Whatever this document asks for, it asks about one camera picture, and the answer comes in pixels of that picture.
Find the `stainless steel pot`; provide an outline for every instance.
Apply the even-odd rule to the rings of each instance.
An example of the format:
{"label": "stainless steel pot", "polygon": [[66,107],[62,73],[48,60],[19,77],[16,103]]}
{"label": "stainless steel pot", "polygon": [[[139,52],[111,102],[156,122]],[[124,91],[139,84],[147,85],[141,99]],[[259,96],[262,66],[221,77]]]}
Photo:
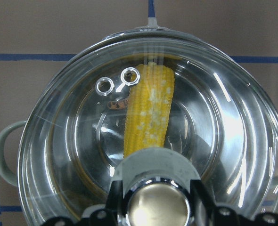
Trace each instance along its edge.
{"label": "stainless steel pot", "polygon": [[108,103],[129,95],[132,84],[121,79],[123,71],[148,62],[171,68],[175,76],[164,146],[192,162],[217,203],[248,218],[278,213],[278,114],[264,90],[202,40],[141,28],[78,54],[34,107],[18,160],[30,225],[59,215],[76,221],[86,207],[104,203],[123,159],[127,113],[127,107],[113,110]]}

